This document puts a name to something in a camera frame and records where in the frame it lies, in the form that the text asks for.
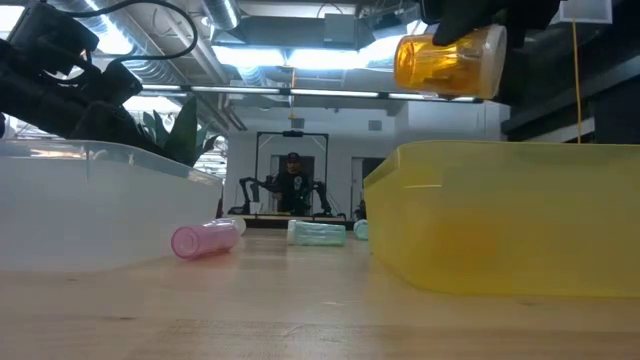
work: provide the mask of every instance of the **doorway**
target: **doorway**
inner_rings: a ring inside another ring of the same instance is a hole
[[[369,176],[382,162],[383,158],[352,158],[351,159],[351,214],[364,200],[364,179]]]
[[[316,165],[316,158],[314,156],[300,156],[300,163],[302,164],[302,171],[304,171],[309,177],[309,183],[313,182],[313,179],[315,179],[314,169]],[[272,176],[276,176],[283,171],[287,171],[287,155],[272,155],[271,168],[269,171]],[[313,194],[309,197],[309,202],[311,204],[311,209],[313,209]],[[275,213],[278,211],[278,201],[274,199],[273,196],[269,196],[268,206],[269,212]]]

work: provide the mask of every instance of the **pink plastic bottle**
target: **pink plastic bottle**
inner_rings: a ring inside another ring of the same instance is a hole
[[[171,237],[171,249],[179,258],[191,260],[228,252],[239,239],[240,234],[232,223],[212,221],[176,230]]]

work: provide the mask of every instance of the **person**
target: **person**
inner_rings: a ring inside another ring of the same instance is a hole
[[[287,155],[287,169],[278,174],[274,183],[280,192],[274,194],[278,199],[278,212],[304,215],[308,210],[309,177],[302,170],[300,155],[292,152]]]

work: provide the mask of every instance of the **yellow cord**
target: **yellow cord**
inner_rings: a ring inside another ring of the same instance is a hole
[[[573,62],[576,72],[576,104],[578,105],[578,144],[582,143],[582,104],[580,96],[580,62],[578,60],[578,32],[576,30],[575,19],[572,22],[573,27]]]

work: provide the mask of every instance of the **green plant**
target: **green plant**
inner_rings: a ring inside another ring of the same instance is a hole
[[[144,113],[139,126],[149,140],[163,148],[174,160],[193,166],[202,154],[213,149],[218,137],[216,135],[207,140],[207,128],[198,130],[197,112],[198,102],[193,97],[180,110],[171,132],[166,130],[162,117],[155,111],[153,116]]]

